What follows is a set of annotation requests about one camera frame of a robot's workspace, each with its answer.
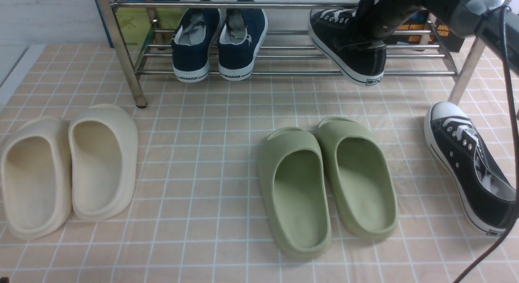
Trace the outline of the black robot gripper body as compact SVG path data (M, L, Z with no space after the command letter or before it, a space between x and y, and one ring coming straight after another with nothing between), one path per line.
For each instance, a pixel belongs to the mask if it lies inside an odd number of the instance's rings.
M358 43L382 41L423 7L423 0L360 0L354 16Z

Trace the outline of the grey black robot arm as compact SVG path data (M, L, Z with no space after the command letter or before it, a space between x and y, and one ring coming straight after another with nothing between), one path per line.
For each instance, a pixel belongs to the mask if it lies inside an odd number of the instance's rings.
M461 38L476 36L518 72L518 15L505 0L366 0L360 4L346 45L381 41L421 9Z

